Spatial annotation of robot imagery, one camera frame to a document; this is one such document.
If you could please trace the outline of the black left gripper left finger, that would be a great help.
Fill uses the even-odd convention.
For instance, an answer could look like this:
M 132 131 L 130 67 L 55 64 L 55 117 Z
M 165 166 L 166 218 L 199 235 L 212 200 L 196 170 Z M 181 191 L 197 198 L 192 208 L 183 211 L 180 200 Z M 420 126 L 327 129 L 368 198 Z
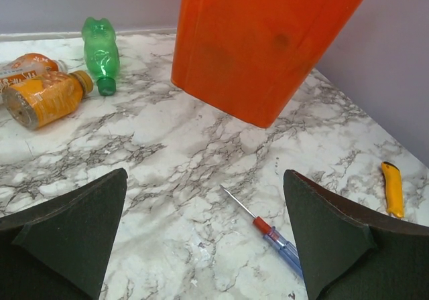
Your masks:
M 127 192 L 115 169 L 1 218 L 2 299 L 98 299 Z

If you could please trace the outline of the green plastic bottle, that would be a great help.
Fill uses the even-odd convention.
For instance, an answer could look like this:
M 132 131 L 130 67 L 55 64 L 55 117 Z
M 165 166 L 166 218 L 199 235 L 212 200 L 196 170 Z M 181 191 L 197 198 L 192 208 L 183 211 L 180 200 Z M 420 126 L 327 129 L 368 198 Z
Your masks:
M 101 96 L 117 91 L 116 77 L 120 70 L 116 33 L 106 18 L 87 17 L 81 30 L 84 42 L 84 61 L 94 78 Z

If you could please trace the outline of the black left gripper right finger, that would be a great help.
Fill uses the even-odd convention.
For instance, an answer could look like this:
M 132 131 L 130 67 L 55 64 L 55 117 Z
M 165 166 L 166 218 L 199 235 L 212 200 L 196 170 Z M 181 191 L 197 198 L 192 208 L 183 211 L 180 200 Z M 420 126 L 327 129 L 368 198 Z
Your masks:
M 428 227 L 398 220 L 284 173 L 309 299 L 427 299 Z

